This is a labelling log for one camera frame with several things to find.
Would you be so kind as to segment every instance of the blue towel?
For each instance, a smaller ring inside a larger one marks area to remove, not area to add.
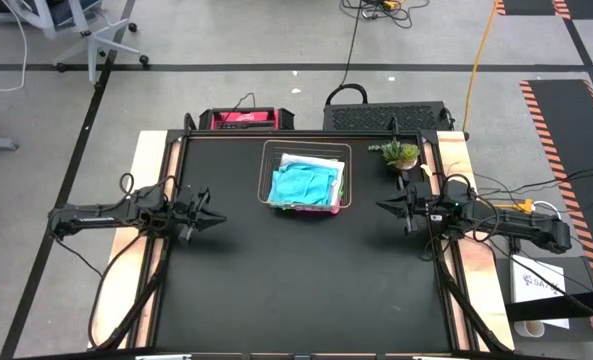
[[[330,205],[337,169],[308,164],[281,166],[272,176],[270,203]]]

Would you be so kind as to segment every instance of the wire basket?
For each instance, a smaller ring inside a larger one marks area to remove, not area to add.
[[[308,156],[345,163],[341,174],[340,187],[336,203],[330,205],[278,203],[269,201],[272,189],[273,172],[281,166],[283,154]],[[263,145],[263,154],[258,179],[258,200],[272,207],[299,211],[326,211],[338,213],[340,209],[349,207],[352,202],[352,148],[347,144],[268,140]]]

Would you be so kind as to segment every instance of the cup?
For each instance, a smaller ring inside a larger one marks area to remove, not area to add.
[[[514,323],[514,329],[520,336],[541,337],[545,334],[545,324],[542,321],[517,321]]]

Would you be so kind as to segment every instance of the chair wheel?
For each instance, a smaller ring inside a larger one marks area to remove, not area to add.
[[[140,61],[140,63],[143,65],[144,69],[149,68],[149,58],[147,57],[147,55],[141,55],[138,58],[138,61]]]

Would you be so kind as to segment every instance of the succulent plant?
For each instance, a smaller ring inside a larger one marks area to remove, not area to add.
[[[399,170],[404,170],[414,165],[416,158],[420,155],[418,146],[413,144],[401,144],[394,139],[387,144],[371,145],[369,151],[382,151],[383,158],[387,165],[395,166]]]

